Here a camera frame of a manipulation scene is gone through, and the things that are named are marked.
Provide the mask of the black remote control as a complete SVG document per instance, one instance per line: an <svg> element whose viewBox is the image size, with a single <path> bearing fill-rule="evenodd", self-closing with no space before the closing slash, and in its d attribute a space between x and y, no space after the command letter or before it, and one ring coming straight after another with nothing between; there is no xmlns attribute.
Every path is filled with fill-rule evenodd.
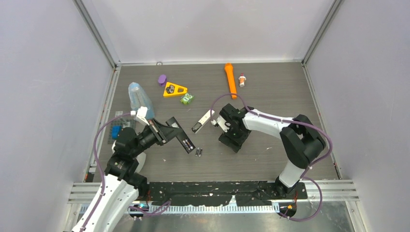
<svg viewBox="0 0 410 232"><path fill-rule="evenodd" d="M185 151L189 154L190 152L194 151L196 146L194 145L194 143L192 142L192 140L188 137L188 135L186 134L186 132L182 129L181 125L178 123L178 121L176 120L175 117L171 117L170 119L168 119L166 121L166 124L169 126L172 126L174 128L179 128L182 130L182 132L179 133L179 135L176 137L178 139L178 141L180 142L180 144L184 147ZM184 144L183 144L183 140L186 140L186 142L193 146L193 150L189 150Z"/></svg>

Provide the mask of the white rectangular thermometer device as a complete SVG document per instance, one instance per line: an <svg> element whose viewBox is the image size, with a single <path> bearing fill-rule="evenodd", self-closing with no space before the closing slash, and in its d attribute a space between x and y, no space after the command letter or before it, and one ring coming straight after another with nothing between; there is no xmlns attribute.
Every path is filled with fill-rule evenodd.
<svg viewBox="0 0 410 232"><path fill-rule="evenodd" d="M191 128L191 131L197 134L203 127L204 125L210 120L211 116L213 116L215 113L214 110L208 110L197 122L196 124Z"/></svg>

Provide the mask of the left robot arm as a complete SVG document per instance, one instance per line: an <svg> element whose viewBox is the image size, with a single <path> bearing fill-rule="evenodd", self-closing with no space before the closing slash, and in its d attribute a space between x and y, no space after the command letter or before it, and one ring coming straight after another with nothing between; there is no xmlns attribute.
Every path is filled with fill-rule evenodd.
<svg viewBox="0 0 410 232"><path fill-rule="evenodd" d="M132 202L143 200L148 194L147 178L139 174L145 162L145 150L154 144L164 145L183 133L182 128L155 119L149 120L140 133L130 127L121 129L113 154L101 170L99 190L72 231L112 232Z"/></svg>

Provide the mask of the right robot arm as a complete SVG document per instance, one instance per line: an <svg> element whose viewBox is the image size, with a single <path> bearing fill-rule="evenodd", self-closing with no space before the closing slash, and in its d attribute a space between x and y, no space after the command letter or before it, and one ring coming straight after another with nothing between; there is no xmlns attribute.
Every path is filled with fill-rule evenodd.
<svg viewBox="0 0 410 232"><path fill-rule="evenodd" d="M252 107L236 109L225 105L212 125L223 133L219 141L237 153L252 131L281 140L288 161L275 180L275 191L282 198L295 193L295 186L309 165L324 151L326 142L305 115L279 117L265 114Z"/></svg>

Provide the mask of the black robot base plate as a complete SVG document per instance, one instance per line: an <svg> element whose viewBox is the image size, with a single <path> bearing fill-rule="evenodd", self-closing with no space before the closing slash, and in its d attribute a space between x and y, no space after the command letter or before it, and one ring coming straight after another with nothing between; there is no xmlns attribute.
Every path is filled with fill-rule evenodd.
<svg viewBox="0 0 410 232"><path fill-rule="evenodd" d="M150 182L143 201L161 205L166 201L171 206L226 206L231 199L237 206L267 206L273 200L306 200L304 183L297 183L290 192L277 189L269 181L217 181L217 182Z"/></svg>

